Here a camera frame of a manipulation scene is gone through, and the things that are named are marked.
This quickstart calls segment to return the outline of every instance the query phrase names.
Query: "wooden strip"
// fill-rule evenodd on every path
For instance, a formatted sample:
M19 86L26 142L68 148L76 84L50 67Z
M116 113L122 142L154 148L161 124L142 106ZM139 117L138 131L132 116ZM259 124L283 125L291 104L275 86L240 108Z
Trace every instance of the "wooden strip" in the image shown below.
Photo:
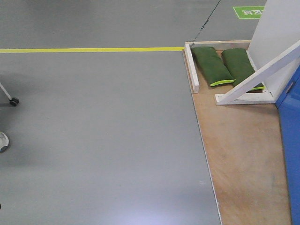
M193 56L189 44L185 44L184 53L187 59L187 67L190 74L190 80L193 86L193 91L194 93L198 93L200 84L198 81L198 76L197 76L197 72L196 72L196 68L195 68L195 64L194 64L194 60L193 60Z

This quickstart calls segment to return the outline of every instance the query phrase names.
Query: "green floor sign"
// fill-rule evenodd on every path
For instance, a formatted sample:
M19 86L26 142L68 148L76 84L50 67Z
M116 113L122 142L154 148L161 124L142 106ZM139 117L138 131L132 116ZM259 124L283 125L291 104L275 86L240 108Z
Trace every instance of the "green floor sign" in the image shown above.
M233 9L239 19L259 19L264 6L235 6Z

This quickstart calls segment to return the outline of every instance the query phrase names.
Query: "white object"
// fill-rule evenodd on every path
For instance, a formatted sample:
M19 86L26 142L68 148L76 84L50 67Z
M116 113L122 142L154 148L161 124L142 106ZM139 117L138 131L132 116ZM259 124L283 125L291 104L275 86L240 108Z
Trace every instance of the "white object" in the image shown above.
M5 133L0 132L0 153L4 152L9 145L9 139Z

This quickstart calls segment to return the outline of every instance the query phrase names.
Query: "white wooden frame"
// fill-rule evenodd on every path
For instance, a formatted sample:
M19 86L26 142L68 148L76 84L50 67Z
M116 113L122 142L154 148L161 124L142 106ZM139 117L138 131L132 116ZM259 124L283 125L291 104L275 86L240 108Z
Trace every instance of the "white wooden frame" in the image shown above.
M199 92L199 81L195 69L194 60L191 54L191 45L194 46L212 46L216 50L226 50L230 48L245 48L249 47L251 41L211 41L211 42L186 42L184 47L184 53L187 61L187 70L190 74L190 81L192 83L193 92ZM255 73L234 87L226 94L216 94L215 101L217 105L236 105L236 104L273 104L275 99L267 89L262 93L246 93L251 88L259 83L262 83L266 78L273 75L275 72L285 67L293 60L300 57L300 40L279 54L265 66L256 70L256 66L253 64L251 56L248 55L252 66L255 69Z
M300 57L300 40L257 70L246 80L235 86L226 94L216 94L217 105L235 104L273 104L275 99L270 92L246 93L248 90L263 82L278 70Z
M192 83L193 92L198 93L200 84L193 60L193 56L191 53L191 45L194 46L212 46L217 51L223 51L230 48L245 48L248 49L250 41L241 40L241 41L196 41L196 42L186 42L184 46L184 54L187 62L187 70L190 75L190 81Z

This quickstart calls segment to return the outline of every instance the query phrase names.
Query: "caster wheel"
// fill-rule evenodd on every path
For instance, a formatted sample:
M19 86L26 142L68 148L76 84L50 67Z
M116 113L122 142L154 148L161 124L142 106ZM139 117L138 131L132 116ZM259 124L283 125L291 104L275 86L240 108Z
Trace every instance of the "caster wheel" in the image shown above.
M12 105L13 107L16 107L19 103L19 99L17 99L16 97L13 97L10 101L9 101L10 105Z

